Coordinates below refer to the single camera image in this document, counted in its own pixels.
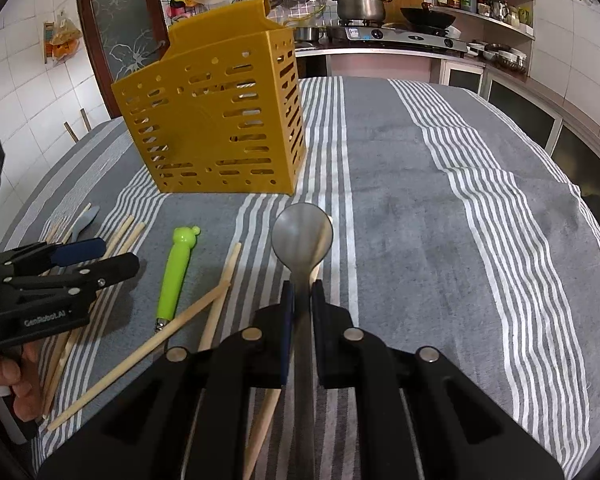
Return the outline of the person left hand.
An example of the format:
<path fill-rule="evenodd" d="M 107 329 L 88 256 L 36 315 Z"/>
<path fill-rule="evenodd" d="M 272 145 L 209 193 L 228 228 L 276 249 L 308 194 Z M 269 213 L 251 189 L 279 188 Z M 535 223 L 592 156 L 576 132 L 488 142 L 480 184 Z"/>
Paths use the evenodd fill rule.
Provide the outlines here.
<path fill-rule="evenodd" d="M 16 396 L 12 406 L 16 416 L 23 422 L 37 419 L 42 412 L 39 356 L 38 341 L 23 346 L 19 364 L 6 356 L 0 356 L 0 386 L 12 388 Z"/>

